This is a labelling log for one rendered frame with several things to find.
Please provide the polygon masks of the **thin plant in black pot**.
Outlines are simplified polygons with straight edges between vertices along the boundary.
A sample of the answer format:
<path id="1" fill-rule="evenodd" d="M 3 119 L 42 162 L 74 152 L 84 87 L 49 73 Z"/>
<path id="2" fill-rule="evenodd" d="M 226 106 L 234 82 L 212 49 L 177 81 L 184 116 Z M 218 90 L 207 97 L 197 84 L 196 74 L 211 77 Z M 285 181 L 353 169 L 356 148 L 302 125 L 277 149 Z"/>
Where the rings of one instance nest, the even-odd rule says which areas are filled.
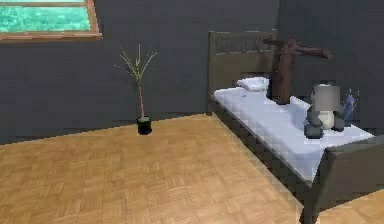
<path id="1" fill-rule="evenodd" d="M 141 45 L 138 45 L 137 56 L 134 60 L 131 60 L 124 48 L 120 47 L 120 58 L 124 61 L 125 67 L 122 68 L 121 66 L 116 65 L 116 68 L 133 77 L 137 85 L 140 103 L 140 114 L 136 118 L 136 125 L 139 135 L 149 135 L 152 133 L 152 119 L 150 116 L 145 114 L 141 81 L 148 66 L 156 55 L 157 52 L 149 52 L 147 58 L 142 60 Z"/>

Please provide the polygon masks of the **white pillow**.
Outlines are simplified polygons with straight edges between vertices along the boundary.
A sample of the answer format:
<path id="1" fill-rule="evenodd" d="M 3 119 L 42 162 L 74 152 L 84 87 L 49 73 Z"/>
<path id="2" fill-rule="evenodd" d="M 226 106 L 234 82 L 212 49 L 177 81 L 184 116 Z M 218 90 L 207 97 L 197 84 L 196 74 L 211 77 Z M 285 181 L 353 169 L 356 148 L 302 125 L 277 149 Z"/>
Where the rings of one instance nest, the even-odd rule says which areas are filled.
<path id="1" fill-rule="evenodd" d="M 257 92 L 265 91 L 268 89 L 269 80 L 264 77 L 252 77 L 240 79 L 236 82 L 239 87 L 246 89 L 247 91 Z"/>

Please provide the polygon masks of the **dark wooden bed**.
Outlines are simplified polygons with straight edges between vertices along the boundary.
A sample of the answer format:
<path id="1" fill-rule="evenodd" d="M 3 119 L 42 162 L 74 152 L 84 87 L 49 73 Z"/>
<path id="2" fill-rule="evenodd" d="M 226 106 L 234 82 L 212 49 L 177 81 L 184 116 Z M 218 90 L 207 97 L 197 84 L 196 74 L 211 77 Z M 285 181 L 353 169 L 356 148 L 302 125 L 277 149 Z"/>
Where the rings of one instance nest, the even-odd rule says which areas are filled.
<path id="1" fill-rule="evenodd" d="M 301 224 L 315 224 L 320 212 L 384 189 L 384 135 L 354 125 L 325 130 L 321 139 L 304 136 L 311 105 L 291 93 L 278 105 L 265 91 L 251 92 L 236 82 L 269 80 L 274 29 L 208 35 L 207 111 L 216 114 L 303 206 Z"/>

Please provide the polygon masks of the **panda plush toy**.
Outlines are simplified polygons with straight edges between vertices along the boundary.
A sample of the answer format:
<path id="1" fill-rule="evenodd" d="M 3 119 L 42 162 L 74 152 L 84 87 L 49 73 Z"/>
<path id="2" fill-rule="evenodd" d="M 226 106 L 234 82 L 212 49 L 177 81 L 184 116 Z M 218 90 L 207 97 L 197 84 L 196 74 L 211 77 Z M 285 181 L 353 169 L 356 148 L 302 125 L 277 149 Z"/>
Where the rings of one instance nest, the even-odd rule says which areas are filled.
<path id="1" fill-rule="evenodd" d="M 342 132 L 344 125 L 339 87 L 328 83 L 314 86 L 311 105 L 306 112 L 304 136 L 307 139 L 321 139 L 325 130 Z"/>

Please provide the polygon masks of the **blue bottle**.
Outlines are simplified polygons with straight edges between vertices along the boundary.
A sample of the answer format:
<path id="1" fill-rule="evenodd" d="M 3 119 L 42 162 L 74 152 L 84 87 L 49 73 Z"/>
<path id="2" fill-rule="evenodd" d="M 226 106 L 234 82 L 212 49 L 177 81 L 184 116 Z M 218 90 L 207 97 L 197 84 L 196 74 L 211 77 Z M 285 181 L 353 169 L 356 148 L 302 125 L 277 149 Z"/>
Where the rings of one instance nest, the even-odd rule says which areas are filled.
<path id="1" fill-rule="evenodd" d="M 344 123 L 346 127 L 352 126 L 353 113 L 356 108 L 360 92 L 349 90 L 344 100 Z"/>

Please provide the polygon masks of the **wooden framed window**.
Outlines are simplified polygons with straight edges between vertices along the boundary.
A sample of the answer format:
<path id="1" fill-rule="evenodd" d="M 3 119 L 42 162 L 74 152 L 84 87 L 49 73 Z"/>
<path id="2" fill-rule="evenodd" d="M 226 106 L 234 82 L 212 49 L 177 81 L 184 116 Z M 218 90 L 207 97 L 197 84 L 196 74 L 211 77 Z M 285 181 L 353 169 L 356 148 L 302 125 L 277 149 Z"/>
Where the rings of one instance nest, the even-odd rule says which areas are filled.
<path id="1" fill-rule="evenodd" d="M 0 0 L 0 41 L 100 40 L 95 0 Z"/>

